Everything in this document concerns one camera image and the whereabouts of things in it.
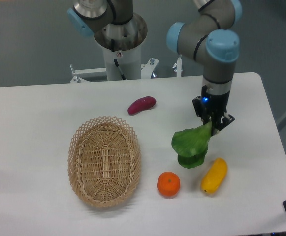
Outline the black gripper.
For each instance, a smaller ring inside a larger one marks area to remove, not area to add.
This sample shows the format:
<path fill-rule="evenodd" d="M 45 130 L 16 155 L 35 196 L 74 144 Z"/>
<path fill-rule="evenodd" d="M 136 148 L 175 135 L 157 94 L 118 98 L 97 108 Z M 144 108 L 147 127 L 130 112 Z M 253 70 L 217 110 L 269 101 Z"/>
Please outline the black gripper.
<path fill-rule="evenodd" d="M 204 85 L 201 96 L 192 100 L 196 115 L 201 118 L 203 124 L 212 122 L 211 135 L 214 136 L 235 121 L 235 117 L 227 113 L 230 92 L 222 95 L 213 95 L 208 92 L 208 86 Z"/>

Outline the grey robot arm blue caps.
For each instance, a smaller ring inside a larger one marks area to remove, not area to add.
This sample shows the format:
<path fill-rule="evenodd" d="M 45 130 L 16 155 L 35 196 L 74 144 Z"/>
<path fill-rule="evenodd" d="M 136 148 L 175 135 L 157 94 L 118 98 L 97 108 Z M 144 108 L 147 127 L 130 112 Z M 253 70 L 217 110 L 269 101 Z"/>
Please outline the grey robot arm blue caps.
<path fill-rule="evenodd" d="M 203 123 L 216 134 L 234 121 L 227 112 L 240 40 L 231 27 L 241 18 L 238 0 L 197 0 L 199 18 L 190 24 L 174 23 L 166 36 L 167 47 L 204 68 L 201 95 L 193 106 Z M 94 37 L 108 54 L 109 80 L 139 79 L 140 46 L 147 36 L 145 21 L 133 11 L 130 0 L 76 0 L 67 10 L 75 29 Z"/>

